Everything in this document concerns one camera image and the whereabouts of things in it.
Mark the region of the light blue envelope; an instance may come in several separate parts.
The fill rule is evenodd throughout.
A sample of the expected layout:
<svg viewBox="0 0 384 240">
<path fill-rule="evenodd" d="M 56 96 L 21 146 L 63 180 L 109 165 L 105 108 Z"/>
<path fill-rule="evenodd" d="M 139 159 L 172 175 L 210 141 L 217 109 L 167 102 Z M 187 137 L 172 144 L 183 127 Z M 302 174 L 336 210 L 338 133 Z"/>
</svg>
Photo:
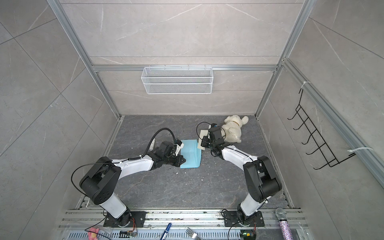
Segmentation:
<svg viewBox="0 0 384 240">
<path fill-rule="evenodd" d="M 181 164 L 181 169 L 198 168 L 201 164 L 202 150 L 198 148 L 197 140 L 182 140 L 184 144 L 181 149 L 181 155 L 186 160 Z"/>
</svg>

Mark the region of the beige letter paper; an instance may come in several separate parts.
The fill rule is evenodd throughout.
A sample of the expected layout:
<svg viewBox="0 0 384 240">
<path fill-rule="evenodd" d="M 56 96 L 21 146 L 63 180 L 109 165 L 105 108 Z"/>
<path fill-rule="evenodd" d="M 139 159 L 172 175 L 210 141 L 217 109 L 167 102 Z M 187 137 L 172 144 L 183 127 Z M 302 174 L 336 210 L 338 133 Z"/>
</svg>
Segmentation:
<svg viewBox="0 0 384 240">
<path fill-rule="evenodd" d="M 201 130 L 199 133 L 198 149 L 205 151 L 206 148 L 210 147 L 209 131 Z"/>
</svg>

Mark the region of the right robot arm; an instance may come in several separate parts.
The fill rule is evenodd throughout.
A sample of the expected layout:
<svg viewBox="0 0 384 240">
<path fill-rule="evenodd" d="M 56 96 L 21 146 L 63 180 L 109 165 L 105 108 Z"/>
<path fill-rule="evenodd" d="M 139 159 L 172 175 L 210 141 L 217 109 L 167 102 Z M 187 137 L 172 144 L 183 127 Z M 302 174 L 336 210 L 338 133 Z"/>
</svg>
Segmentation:
<svg viewBox="0 0 384 240">
<path fill-rule="evenodd" d="M 217 124 L 209 124 L 208 133 L 199 137 L 202 141 L 199 145 L 210 149 L 212 156 L 243 170 L 248 195 L 237 207 L 234 224 L 248 226 L 257 219 L 259 209 L 282 190 L 282 183 L 268 157 L 256 157 L 239 150 L 225 141 L 223 131 Z"/>
</svg>

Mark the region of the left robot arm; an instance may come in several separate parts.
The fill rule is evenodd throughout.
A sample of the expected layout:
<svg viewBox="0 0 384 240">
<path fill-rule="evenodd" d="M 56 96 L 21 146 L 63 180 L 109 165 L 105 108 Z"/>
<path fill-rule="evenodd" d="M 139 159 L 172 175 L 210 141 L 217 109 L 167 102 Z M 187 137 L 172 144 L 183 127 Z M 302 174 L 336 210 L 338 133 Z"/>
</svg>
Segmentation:
<svg viewBox="0 0 384 240">
<path fill-rule="evenodd" d="M 151 143 L 162 131 L 169 132 L 172 141 L 164 141 L 159 147 L 151 150 Z M 161 128 L 152 136 L 142 155 L 123 160 L 101 157 L 93 164 L 76 168 L 71 174 L 71 183 L 78 192 L 103 208 L 117 226 L 126 227 L 133 222 L 133 217 L 129 207 L 115 193 L 118 181 L 136 173 L 158 169 L 163 165 L 180 167 L 186 162 L 181 155 L 183 147 L 183 142 L 177 139 L 169 128 Z"/>
</svg>

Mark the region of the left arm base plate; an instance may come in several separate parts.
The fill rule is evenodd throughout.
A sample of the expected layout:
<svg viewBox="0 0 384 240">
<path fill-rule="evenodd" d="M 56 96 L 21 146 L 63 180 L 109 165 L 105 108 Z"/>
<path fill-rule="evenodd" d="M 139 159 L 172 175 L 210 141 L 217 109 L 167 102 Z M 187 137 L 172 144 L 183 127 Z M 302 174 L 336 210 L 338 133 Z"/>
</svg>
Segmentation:
<svg viewBox="0 0 384 240">
<path fill-rule="evenodd" d="M 137 228 L 143 228 L 147 213 L 144 211 L 130 212 L 130 215 L 123 214 L 120 218 L 115 219 L 110 213 L 107 213 L 104 227 L 111 228 L 133 228 L 134 224 Z"/>
</svg>

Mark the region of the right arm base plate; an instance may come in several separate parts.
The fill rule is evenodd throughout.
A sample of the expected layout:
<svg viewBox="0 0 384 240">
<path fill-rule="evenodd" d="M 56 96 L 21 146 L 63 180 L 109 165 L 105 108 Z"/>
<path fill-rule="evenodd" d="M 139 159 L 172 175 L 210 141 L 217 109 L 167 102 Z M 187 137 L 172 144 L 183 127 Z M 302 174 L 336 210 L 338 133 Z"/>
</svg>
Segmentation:
<svg viewBox="0 0 384 240">
<path fill-rule="evenodd" d="M 255 214 L 244 217 L 239 211 L 222 210 L 221 215 L 226 227 L 264 227 L 264 217 L 260 211 Z"/>
</svg>

